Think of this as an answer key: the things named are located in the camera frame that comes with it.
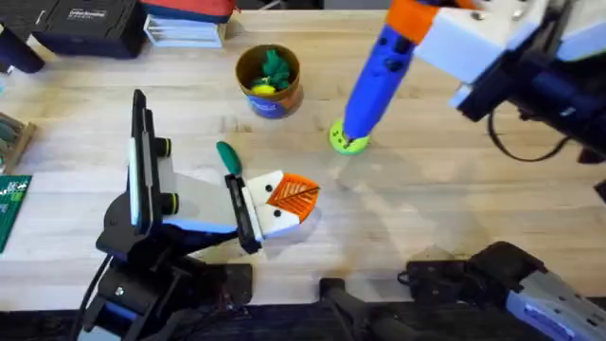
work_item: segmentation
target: black wire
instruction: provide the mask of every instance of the black wire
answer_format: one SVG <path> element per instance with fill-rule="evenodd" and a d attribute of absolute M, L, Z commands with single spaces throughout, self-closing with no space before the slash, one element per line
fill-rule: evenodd
<path fill-rule="evenodd" d="M 80 335 L 80 329 L 82 327 L 82 319 L 84 317 L 84 311 L 86 310 L 86 305 L 88 304 L 88 301 L 91 298 L 91 294 L 93 294 L 93 290 L 95 289 L 95 285 L 97 284 L 98 279 L 103 274 L 103 271 L 105 270 L 105 268 L 107 267 L 107 264 L 110 262 L 111 259 L 112 259 L 112 256 L 110 256 L 110 255 L 105 256 L 105 259 L 103 260 L 101 265 L 98 267 L 97 272 L 93 276 L 93 279 L 91 279 L 90 284 L 88 284 L 88 288 L 86 288 L 86 292 L 84 293 L 84 297 L 82 298 L 82 302 L 80 303 L 80 308 L 78 309 L 78 312 L 76 313 L 76 317 L 74 319 L 74 324 L 72 324 L 72 331 L 69 334 L 70 341 L 78 341 L 78 335 Z"/>
<path fill-rule="evenodd" d="M 494 143 L 494 145 L 496 146 L 496 148 L 499 149 L 499 151 L 503 152 L 503 154 L 511 157 L 514 160 L 518 160 L 518 161 L 522 161 L 522 162 L 538 162 L 538 161 L 544 161 L 548 158 L 551 158 L 551 157 L 555 156 L 557 153 L 559 153 L 561 151 L 561 149 L 566 145 L 566 143 L 568 141 L 570 141 L 570 137 L 567 136 L 567 137 L 563 138 L 562 140 L 560 140 L 560 142 L 558 142 L 556 144 L 556 146 L 553 148 L 553 150 L 551 150 L 551 152 L 549 152 L 543 156 L 539 156 L 537 158 L 527 159 L 527 158 L 518 157 L 518 156 L 512 154 L 505 147 L 505 145 L 501 141 L 501 138 L 499 138 L 498 133 L 496 133 L 494 131 L 494 112 L 489 113 L 488 133 L 489 133 L 490 139 L 492 140 L 492 143 Z"/>

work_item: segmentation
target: wooden surface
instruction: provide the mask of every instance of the wooden surface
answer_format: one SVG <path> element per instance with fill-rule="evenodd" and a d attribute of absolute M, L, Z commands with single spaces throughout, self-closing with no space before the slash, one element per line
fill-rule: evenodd
<path fill-rule="evenodd" d="M 0 310 L 76 308 L 103 254 L 102 217 L 125 188 L 133 90 L 142 89 L 156 132 L 172 138 L 177 171 L 220 182 L 215 152 L 224 139 L 245 176 L 283 169 L 321 186 L 301 228 L 245 256 L 236 242 L 200 253 L 255 265 L 254 303 L 315 300 L 317 281 L 343 276 L 368 300 L 406 297 L 395 281 L 411 259 L 467 257 L 491 242 L 514 242 L 587 296 L 606 295 L 606 206 L 592 190 L 606 172 L 575 162 L 569 145 L 553 160 L 522 164 L 447 106 L 457 82 L 414 61 L 372 145 L 336 154 L 327 129 L 382 25 L 382 11 L 235 14 L 224 50 L 147 49 L 130 62 L 59 58 L 45 70 L 15 72 L 0 111 L 39 130 L 17 172 L 33 183 L 0 256 Z M 247 107 L 234 77 L 252 45 L 278 43 L 301 62 L 302 106 L 267 120 Z M 522 122 L 510 108 L 496 119 L 516 152 L 545 153 L 559 136 Z"/>

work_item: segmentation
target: blue robot part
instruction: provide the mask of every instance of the blue robot part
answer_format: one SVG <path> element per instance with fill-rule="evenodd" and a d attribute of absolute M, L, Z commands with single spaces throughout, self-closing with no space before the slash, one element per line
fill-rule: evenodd
<path fill-rule="evenodd" d="M 415 46 L 388 25 L 383 26 L 346 106 L 346 138 L 366 137 L 379 122 L 408 70 Z"/>
<path fill-rule="evenodd" d="M 535 271 L 511 290 L 507 310 L 556 341 L 606 340 L 604 312 L 559 276 Z"/>

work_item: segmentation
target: blue label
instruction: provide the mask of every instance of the blue label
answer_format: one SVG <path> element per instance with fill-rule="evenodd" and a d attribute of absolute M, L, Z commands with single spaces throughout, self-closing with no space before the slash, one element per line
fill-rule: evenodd
<path fill-rule="evenodd" d="M 280 118 L 286 115 L 286 108 L 278 102 L 248 96 L 248 101 L 255 112 L 267 118 Z"/>

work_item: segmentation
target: cup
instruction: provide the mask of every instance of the cup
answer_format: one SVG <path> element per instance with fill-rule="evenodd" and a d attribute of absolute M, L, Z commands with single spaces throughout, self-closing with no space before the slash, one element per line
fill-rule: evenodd
<path fill-rule="evenodd" d="M 265 51 L 270 49 L 275 49 L 277 55 L 288 62 L 291 71 L 290 85 L 271 95 L 258 95 L 251 91 L 250 86 L 254 79 L 263 77 L 261 66 L 265 62 Z M 249 48 L 238 59 L 236 78 L 251 108 L 261 117 L 286 117 L 299 106 L 302 100 L 302 90 L 299 86 L 299 60 L 290 49 L 282 45 L 257 45 Z"/>

